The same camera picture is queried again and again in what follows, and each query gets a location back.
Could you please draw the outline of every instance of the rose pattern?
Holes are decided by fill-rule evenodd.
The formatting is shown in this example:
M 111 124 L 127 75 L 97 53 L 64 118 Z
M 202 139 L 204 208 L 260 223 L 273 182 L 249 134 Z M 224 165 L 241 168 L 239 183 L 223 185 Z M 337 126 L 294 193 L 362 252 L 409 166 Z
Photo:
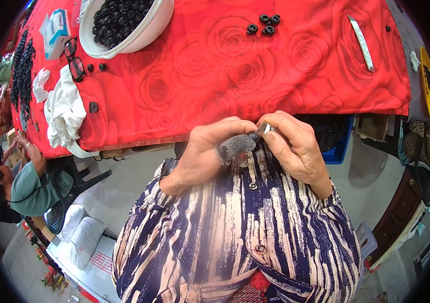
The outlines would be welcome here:
M 39 28 L 45 14 L 66 2 L 43 1 L 29 27 Z M 281 15 L 272 37 L 261 33 L 262 12 Z M 366 67 L 347 14 L 363 31 L 375 72 Z M 254 36 L 246 33 L 250 23 L 259 26 Z M 85 109 L 89 102 L 99 107 L 97 113 L 87 113 L 79 145 L 89 150 L 156 143 L 228 116 L 257 120 L 276 110 L 405 115 L 410 83 L 396 28 L 383 0 L 176 1 L 168 27 L 138 52 L 106 61 L 89 57 L 78 43 L 75 55 L 84 64 L 108 65 L 107 71 L 96 68 L 76 83 Z M 78 36 L 79 27 L 71 30 Z M 40 33 L 32 30 L 31 35 L 34 47 L 42 49 Z M 52 90 L 66 64 L 63 55 L 49 61 L 39 55 L 32 77 L 42 67 L 50 70 L 44 88 Z M 42 107 L 31 103 L 40 131 L 30 125 L 28 138 L 47 158 L 69 154 L 49 145 Z M 19 128 L 16 110 L 12 117 Z

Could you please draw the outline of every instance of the tissue box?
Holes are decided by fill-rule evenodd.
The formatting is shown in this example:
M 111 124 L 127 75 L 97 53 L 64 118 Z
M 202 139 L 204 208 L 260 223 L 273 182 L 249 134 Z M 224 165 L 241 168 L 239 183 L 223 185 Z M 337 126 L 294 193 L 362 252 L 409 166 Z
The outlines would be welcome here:
M 50 17 L 47 14 L 40 27 L 40 33 L 43 37 L 45 58 L 47 60 L 60 58 L 65 42 L 71 38 L 67 10 L 57 9 Z

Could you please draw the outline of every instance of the green shirt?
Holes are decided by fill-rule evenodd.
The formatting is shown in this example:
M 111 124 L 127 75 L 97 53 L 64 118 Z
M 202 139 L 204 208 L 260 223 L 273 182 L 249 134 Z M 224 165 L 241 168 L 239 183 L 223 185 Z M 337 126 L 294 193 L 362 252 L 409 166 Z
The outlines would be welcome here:
M 60 200 L 52 186 L 51 174 L 47 173 L 48 184 L 40 188 L 26 200 L 19 203 L 10 203 L 10 208 L 26 216 L 42 216 L 52 206 Z M 58 177 L 58 185 L 62 196 L 66 196 L 73 185 L 72 177 L 62 172 Z M 18 173 L 12 184 L 12 201 L 20 201 L 27 197 L 33 190 L 40 187 L 40 178 L 37 171 L 30 161 Z

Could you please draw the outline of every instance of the white pillow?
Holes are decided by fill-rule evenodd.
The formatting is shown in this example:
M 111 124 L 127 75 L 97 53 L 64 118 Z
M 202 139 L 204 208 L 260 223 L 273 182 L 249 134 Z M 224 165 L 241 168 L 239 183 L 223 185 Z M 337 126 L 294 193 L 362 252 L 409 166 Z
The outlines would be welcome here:
M 91 259 L 97 242 L 104 233 L 105 225 L 94 218 L 85 217 L 69 242 L 67 259 L 82 270 Z
M 82 205 L 72 204 L 65 214 L 64 227 L 60 234 L 57 235 L 62 241 L 69 242 L 75 233 L 82 219 L 86 215 L 86 210 Z

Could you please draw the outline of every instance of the blue and white patterned shirt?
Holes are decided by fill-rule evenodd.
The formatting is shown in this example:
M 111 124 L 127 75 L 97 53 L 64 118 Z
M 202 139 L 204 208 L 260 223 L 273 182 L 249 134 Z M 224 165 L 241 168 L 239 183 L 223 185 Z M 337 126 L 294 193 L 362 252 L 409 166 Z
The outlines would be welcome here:
M 256 270 L 282 301 L 348 302 L 355 293 L 360 248 L 334 186 L 318 200 L 264 143 L 248 167 L 234 161 L 178 197 L 159 189 L 161 168 L 114 248 L 122 302 L 229 302 Z

